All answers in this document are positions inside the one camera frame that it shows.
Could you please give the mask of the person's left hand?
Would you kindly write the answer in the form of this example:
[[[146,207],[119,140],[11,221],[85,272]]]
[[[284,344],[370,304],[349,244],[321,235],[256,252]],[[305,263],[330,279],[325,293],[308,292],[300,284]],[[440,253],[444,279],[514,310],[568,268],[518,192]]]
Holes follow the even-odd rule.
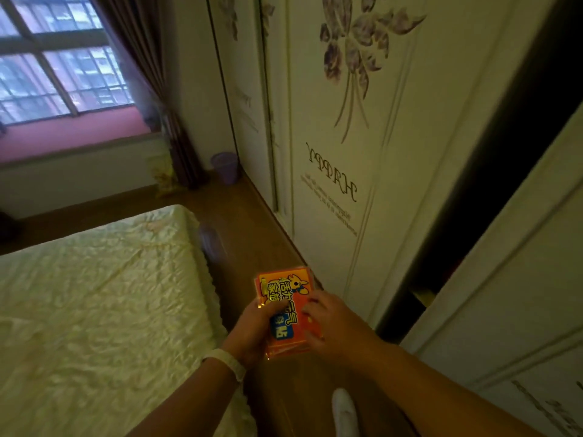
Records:
[[[270,319],[262,320],[258,316],[259,302],[254,299],[247,305],[220,346],[239,360],[246,370],[264,357],[270,331]]]

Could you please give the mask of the person's right hand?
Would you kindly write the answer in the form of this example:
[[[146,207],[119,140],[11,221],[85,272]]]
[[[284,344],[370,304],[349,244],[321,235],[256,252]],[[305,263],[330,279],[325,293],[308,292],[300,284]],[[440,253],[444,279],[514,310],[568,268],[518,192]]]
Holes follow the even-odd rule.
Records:
[[[317,290],[302,311],[321,328],[320,337],[329,348],[325,358],[360,372],[374,367],[383,341],[342,299]]]

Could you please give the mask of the orange printed packet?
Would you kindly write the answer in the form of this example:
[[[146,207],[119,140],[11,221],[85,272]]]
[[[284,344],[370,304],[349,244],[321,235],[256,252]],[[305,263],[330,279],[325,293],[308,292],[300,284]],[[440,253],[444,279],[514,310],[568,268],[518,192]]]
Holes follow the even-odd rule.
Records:
[[[260,273],[254,280],[259,306],[274,301],[288,301],[285,310],[271,317],[265,354],[268,360],[308,352],[305,338],[309,331],[321,336],[319,324],[302,310],[315,290],[314,276],[309,267],[298,267]]]

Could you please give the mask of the person's right forearm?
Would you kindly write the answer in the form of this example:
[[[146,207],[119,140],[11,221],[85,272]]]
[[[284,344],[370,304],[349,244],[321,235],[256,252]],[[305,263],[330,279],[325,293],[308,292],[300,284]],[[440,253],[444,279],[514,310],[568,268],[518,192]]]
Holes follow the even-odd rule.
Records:
[[[397,345],[375,340],[355,367],[370,376],[422,437],[545,437]]]

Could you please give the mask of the person's left forearm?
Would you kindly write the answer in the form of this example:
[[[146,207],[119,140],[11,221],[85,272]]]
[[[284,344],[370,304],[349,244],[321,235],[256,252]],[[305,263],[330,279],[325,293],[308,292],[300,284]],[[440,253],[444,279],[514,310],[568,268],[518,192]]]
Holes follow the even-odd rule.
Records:
[[[224,362],[208,358],[127,437],[213,437],[239,387]]]

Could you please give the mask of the white wristband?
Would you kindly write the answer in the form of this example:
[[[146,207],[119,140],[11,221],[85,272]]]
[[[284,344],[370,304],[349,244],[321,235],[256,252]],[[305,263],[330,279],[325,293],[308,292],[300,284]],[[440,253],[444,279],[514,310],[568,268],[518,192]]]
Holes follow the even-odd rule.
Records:
[[[244,367],[244,365],[241,364],[239,360],[237,360],[229,352],[221,348],[215,348],[207,352],[203,356],[202,361],[205,361],[209,358],[221,361],[226,367],[228,367],[231,370],[237,382],[242,383],[244,381],[244,377],[247,372],[246,368]]]

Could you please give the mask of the person's white shoe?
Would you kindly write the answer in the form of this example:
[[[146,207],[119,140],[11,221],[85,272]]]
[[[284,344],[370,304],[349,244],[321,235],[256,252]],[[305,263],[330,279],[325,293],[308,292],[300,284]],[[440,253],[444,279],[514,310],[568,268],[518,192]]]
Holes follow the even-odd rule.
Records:
[[[338,388],[334,390],[332,394],[332,414],[335,437],[360,437],[356,407],[346,389]]]

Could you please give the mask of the purple waste bin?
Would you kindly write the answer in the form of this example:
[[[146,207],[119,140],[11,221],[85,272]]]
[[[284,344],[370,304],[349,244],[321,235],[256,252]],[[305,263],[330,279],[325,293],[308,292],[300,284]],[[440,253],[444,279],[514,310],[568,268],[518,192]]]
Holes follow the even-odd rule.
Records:
[[[240,178],[240,163],[236,153],[216,153],[210,159],[213,169],[225,185],[234,185]]]

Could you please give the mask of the yellow patterned bag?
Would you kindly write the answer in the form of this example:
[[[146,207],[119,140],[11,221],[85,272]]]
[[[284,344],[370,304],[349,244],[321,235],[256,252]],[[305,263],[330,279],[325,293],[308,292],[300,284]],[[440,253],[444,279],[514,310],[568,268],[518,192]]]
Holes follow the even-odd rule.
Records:
[[[156,182],[156,197],[162,198],[177,193],[181,185],[174,172],[170,154],[157,154],[146,158],[150,175]]]

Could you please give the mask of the bed with cream quilted cover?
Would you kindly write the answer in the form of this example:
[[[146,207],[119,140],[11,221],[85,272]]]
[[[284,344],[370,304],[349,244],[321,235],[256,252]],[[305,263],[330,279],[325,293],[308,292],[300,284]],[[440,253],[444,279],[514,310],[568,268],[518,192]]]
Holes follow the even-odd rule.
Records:
[[[227,335],[171,205],[0,256],[0,437],[124,436]]]

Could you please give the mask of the white wardrobe with flower print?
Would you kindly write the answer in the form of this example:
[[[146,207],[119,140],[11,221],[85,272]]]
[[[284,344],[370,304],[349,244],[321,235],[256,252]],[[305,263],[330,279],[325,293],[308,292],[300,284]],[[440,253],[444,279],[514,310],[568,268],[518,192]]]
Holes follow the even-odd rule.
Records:
[[[377,327],[558,0],[208,0],[247,176]]]

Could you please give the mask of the white wardrobe sliding door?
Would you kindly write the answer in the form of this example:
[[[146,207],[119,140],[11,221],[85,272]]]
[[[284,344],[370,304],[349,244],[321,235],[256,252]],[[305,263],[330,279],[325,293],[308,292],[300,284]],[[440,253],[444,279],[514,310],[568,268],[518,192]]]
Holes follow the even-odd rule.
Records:
[[[548,437],[583,437],[583,102],[401,346]]]

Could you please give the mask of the dark brown curtain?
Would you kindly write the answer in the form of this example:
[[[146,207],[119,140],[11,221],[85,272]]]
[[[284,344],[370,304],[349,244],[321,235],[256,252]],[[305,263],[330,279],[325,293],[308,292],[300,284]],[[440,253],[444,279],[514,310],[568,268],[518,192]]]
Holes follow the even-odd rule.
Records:
[[[164,52],[163,0],[91,0],[114,46],[124,53],[145,85],[160,117],[180,185],[194,190],[208,176],[172,101],[171,75]]]

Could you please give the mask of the window with grid frame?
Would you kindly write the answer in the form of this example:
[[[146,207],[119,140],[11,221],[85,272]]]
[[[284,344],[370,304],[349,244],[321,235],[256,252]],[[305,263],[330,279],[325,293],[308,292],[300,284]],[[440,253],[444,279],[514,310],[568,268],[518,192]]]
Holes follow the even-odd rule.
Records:
[[[0,131],[132,105],[90,0],[0,0]]]

